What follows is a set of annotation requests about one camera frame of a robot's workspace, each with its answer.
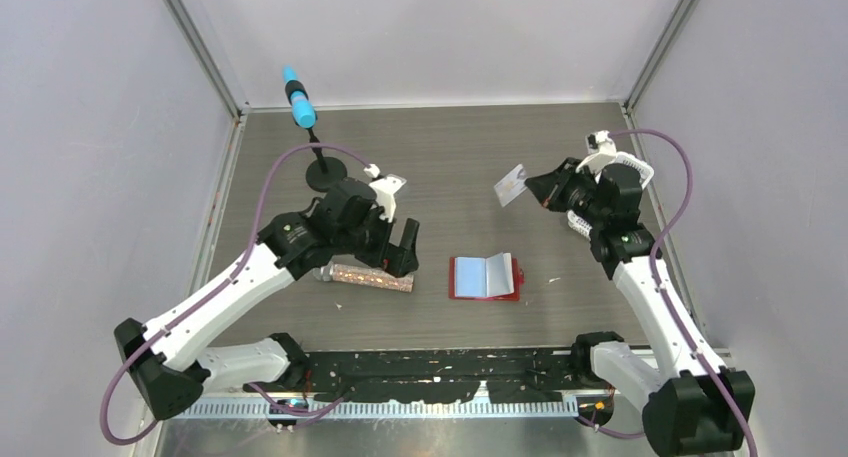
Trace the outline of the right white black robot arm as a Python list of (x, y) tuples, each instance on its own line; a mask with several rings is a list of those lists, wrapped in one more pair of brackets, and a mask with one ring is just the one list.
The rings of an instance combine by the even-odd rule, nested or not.
[(568, 158), (525, 185), (543, 208), (572, 212), (589, 225), (592, 255), (634, 311), (656, 361), (647, 364), (614, 332), (581, 334), (572, 346), (574, 380), (616, 388), (639, 409), (659, 456), (731, 452), (749, 442), (754, 383), (715, 353), (677, 295), (640, 221), (638, 170), (610, 163), (592, 172)]

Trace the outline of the red leather card holder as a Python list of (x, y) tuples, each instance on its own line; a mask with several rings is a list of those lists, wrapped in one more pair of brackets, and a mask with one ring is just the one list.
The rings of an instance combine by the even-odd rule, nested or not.
[(524, 272), (509, 252), (450, 258), (449, 299), (517, 302), (523, 284)]

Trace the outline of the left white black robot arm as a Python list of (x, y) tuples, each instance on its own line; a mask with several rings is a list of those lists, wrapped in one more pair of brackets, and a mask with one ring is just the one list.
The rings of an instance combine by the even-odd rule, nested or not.
[(401, 240), (390, 241), (397, 194), (404, 178), (370, 182), (345, 178), (309, 208), (275, 216), (219, 275), (171, 310), (146, 322), (128, 318), (114, 330), (127, 374), (158, 421), (191, 407), (203, 394), (248, 383), (298, 389), (308, 359), (287, 333), (252, 344), (214, 347), (224, 330), (272, 294), (351, 255), (360, 263), (402, 278), (418, 267), (420, 224), (407, 219)]

